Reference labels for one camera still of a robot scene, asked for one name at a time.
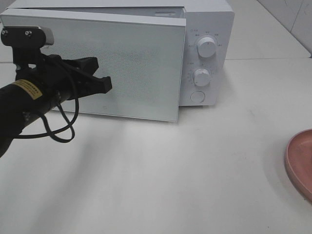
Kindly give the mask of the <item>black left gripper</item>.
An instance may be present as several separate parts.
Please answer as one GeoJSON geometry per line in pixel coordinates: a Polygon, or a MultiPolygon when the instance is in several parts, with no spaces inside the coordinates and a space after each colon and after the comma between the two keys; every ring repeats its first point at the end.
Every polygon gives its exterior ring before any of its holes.
{"type": "Polygon", "coordinates": [[[44,55],[39,48],[13,48],[17,67],[12,84],[25,92],[21,111],[46,114],[67,100],[106,94],[112,89],[111,77],[97,78],[96,57],[61,59],[58,55],[44,55]]]}

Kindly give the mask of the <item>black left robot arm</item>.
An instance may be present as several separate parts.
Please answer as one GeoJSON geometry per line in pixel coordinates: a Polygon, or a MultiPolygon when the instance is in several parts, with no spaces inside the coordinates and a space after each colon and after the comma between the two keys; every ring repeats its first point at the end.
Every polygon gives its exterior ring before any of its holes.
{"type": "Polygon", "coordinates": [[[110,77],[94,76],[98,59],[62,59],[40,49],[13,49],[16,80],[0,89],[0,154],[14,139],[50,137],[68,143],[75,137],[73,124],[79,98],[105,94],[110,77]]]}

